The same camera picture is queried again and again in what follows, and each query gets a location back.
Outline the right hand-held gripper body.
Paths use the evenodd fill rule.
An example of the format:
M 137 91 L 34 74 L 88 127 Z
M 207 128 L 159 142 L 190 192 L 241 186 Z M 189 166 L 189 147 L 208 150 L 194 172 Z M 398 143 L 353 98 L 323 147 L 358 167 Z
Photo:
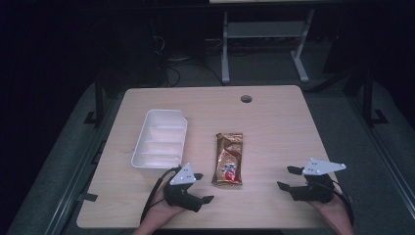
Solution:
M 330 173 L 346 169 L 345 164 L 310 159 L 303 167 L 304 186 L 290 186 L 294 201 L 317 201 L 329 203 L 333 199 L 335 186 Z

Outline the black metal stand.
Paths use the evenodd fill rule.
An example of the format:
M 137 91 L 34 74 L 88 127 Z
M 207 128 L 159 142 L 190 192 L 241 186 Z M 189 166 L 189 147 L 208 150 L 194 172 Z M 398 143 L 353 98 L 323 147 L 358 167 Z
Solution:
M 89 112 L 84 122 L 87 124 L 94 124 L 95 127 L 98 127 L 104 117 L 104 91 L 103 86 L 99 80 L 94 82 L 95 90 L 95 111 Z
M 373 127 L 375 124 L 384 124 L 389 122 L 381 110 L 374 110 L 372 107 L 374 88 L 373 81 L 372 72 L 367 69 L 363 79 L 362 117 L 370 127 Z

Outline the person's right hand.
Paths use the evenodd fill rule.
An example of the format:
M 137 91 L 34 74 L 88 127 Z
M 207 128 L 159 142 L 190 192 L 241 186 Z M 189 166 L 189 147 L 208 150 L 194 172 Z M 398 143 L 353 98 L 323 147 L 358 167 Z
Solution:
M 350 225 L 346 206 L 338 196 L 334 196 L 329 203 L 309 201 L 308 204 L 317 210 L 331 227 Z

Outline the golden snack packet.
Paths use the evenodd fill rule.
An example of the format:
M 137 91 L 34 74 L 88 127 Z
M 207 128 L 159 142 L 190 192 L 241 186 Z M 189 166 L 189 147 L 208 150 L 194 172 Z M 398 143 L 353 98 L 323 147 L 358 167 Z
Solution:
M 242 133 L 216 134 L 216 164 L 211 183 L 242 185 Z

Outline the white metal table frame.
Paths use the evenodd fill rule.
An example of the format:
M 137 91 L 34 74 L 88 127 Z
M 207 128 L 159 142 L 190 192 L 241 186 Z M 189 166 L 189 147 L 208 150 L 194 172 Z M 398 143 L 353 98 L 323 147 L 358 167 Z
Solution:
M 302 83 L 308 83 L 309 77 L 301 61 L 301 53 L 308 36 L 315 10 L 308 11 L 303 21 L 288 22 L 241 22 L 228 20 L 228 13 L 223 14 L 221 81 L 230 82 L 228 40 L 241 38 L 296 38 L 298 45 L 291 51 L 291 57 Z

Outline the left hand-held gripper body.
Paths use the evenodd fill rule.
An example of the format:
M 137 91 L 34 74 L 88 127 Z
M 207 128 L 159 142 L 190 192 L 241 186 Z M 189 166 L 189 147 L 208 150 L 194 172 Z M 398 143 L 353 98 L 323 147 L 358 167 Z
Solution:
M 188 211 L 198 212 L 202 207 L 202 200 L 188 192 L 188 189 L 197 181 L 190 164 L 183 165 L 171 176 L 163 187 L 163 197 L 170 206 L 177 206 Z

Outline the white plastic container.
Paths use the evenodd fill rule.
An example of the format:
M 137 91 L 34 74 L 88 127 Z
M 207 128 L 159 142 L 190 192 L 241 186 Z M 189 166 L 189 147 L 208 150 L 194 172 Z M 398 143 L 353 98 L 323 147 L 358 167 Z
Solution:
M 131 159 L 145 177 L 160 177 L 180 166 L 188 121 L 179 110 L 147 112 Z

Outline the person's left hand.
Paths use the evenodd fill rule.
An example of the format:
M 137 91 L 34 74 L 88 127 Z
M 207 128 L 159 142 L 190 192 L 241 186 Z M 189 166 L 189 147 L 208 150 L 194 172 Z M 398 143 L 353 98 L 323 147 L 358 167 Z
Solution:
M 163 197 L 163 190 L 159 189 L 150 204 L 145 221 L 159 228 L 184 211 L 183 208 L 170 206 Z

